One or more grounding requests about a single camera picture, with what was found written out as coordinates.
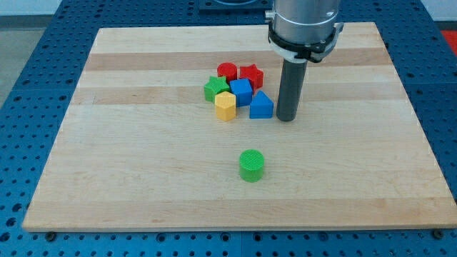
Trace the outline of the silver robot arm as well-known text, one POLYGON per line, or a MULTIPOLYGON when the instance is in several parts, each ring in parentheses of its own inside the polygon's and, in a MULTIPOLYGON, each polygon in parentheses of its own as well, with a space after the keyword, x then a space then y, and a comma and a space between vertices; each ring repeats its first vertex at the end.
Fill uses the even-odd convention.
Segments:
POLYGON ((268 43, 283 58, 276 116, 295 119, 309 62, 319 63, 335 48, 344 24, 339 0, 275 0, 265 15, 268 43))

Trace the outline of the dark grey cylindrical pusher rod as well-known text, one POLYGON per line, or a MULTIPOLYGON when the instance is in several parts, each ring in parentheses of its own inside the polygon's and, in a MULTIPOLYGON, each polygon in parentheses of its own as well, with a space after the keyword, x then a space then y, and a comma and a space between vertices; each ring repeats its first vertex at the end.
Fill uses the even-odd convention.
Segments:
POLYGON ((306 61, 296 64, 283 60, 276 108, 276 116, 281 121, 292 121, 296 117, 306 67, 306 61))

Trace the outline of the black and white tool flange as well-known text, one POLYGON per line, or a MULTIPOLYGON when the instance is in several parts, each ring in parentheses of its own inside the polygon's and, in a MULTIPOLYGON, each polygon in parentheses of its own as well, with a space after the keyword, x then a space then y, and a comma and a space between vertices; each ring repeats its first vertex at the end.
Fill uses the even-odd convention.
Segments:
POLYGON ((275 53, 291 63, 301 64, 306 61, 319 63, 333 51, 343 28, 343 22, 336 23, 326 39, 313 44, 295 44, 282 39, 273 30, 273 22, 270 21, 268 23, 268 42, 275 53))

